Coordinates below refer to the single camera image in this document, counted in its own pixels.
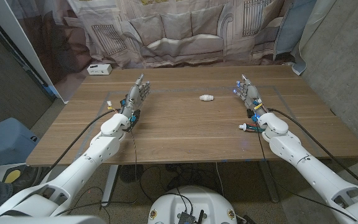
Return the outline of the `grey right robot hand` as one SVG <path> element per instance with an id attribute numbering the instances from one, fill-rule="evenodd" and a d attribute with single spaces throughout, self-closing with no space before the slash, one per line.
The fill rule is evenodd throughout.
<path id="1" fill-rule="evenodd" d="M 244 102 L 247 116 L 253 121 L 258 121 L 262 115 L 269 112 L 264 107 L 256 86 L 244 74 L 241 75 L 241 80 L 236 81 L 232 92 Z"/>

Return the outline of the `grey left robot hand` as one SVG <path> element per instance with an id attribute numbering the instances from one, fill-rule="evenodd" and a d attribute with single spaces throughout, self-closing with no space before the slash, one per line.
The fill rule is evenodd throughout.
<path id="1" fill-rule="evenodd" d="M 129 90 L 124 105 L 121 108 L 121 114 L 130 118 L 135 111 L 139 110 L 150 91 L 150 82 L 143 82 L 144 74 L 139 78 Z"/>

